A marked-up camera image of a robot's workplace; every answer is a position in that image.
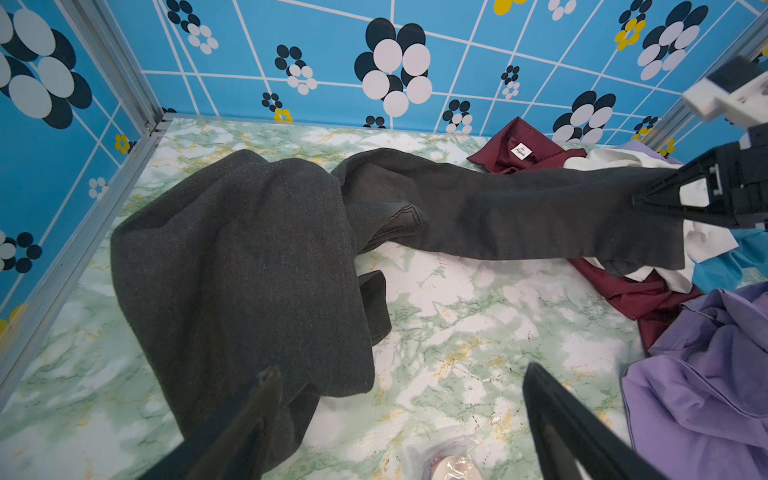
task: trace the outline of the plastic bag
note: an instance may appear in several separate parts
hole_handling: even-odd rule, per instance
[[[472,458],[472,450],[478,441],[463,436],[442,442],[422,453],[414,460],[423,465],[422,480],[482,480],[482,475]]]

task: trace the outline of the clothing label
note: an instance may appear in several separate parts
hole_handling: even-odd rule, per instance
[[[517,147],[511,149],[510,151],[520,160],[524,160],[528,155],[531,154],[531,149],[526,147],[524,144],[518,144]]]

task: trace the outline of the wall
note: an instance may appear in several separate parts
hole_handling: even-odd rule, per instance
[[[0,0],[0,334],[140,137],[52,0]]]
[[[598,144],[652,126],[766,7],[108,1],[165,108],[472,135],[521,116],[555,139]]]

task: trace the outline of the floor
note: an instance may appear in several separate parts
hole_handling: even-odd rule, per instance
[[[177,118],[115,225],[193,172],[249,148],[328,171],[376,147],[463,167],[487,139]],[[387,279],[392,332],[367,394],[324,398],[300,450],[268,479],[415,478],[419,453],[458,435],[486,480],[540,478],[523,403],[528,362],[547,368],[627,439],[619,375],[637,326],[564,260],[479,261],[385,243],[356,260]],[[109,236],[0,414],[0,478],[128,479],[181,441],[118,308]]]

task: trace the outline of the yellow flower pattern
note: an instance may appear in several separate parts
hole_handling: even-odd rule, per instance
[[[640,41],[640,32],[643,31],[647,25],[645,20],[637,21],[636,18],[632,18],[624,26],[624,30],[618,32],[614,41],[618,43],[616,49],[618,51],[624,50],[627,45],[634,45]]]
[[[662,157],[667,158],[670,154],[674,153],[674,138],[670,138],[667,143],[659,150]]]
[[[506,15],[510,8],[512,8],[513,3],[521,5],[527,1],[528,0],[495,0],[493,2],[493,12],[496,15]]]
[[[653,127],[642,127],[636,134],[632,135],[632,140],[642,140],[653,129]]]
[[[287,121],[292,122],[293,117],[290,116],[290,110],[285,108],[275,109],[275,121]]]
[[[8,321],[6,322],[3,319],[0,319],[0,336],[2,336],[3,332],[6,331],[8,328],[8,325],[10,325],[12,322],[16,321],[17,318],[24,315],[24,313],[27,311],[27,304],[22,303],[21,305],[17,306],[11,311],[11,314],[8,315]]]
[[[125,135],[115,135],[114,148],[115,150],[119,150],[120,153],[125,155],[128,152],[128,150],[131,149],[131,145],[128,142],[128,137],[126,137]]]

